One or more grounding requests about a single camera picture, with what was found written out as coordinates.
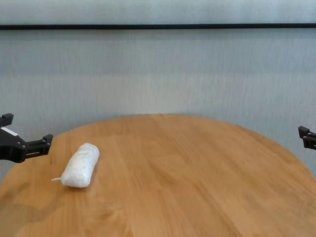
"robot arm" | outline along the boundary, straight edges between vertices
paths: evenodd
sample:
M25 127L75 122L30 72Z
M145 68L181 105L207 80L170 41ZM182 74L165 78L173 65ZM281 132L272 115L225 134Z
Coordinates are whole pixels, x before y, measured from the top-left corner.
M305 148L316 150L316 133L310 132L308 128L300 126L298 128L300 138L303 139Z
M53 140L48 134L37 141L25 142L5 126L12 124L13 114L0 117L0 159L22 163L25 159L47 155Z

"white plastic bag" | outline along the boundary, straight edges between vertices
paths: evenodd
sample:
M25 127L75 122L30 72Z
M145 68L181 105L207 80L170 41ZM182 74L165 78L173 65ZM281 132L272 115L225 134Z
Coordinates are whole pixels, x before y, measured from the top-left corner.
M70 187L87 187L99 155L100 152L96 146L84 143L71 157L62 176L52 179L52 181L61 180L63 185Z

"white wall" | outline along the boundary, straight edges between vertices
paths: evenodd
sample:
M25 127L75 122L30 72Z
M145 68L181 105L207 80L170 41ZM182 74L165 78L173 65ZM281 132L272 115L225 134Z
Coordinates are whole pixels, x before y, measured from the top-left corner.
M314 23L315 0L1 0L2 24Z
M316 31L0 32L0 113L25 139L120 115L190 113L278 141L316 174ZM0 162L0 175L10 166Z

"wood grain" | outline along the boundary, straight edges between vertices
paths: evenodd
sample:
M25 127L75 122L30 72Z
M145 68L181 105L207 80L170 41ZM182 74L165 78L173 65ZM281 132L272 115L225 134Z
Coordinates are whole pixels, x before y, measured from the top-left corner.
M84 143L91 184L60 177ZM1 237L315 237L316 181L289 151L208 118L145 115L57 136L0 185Z

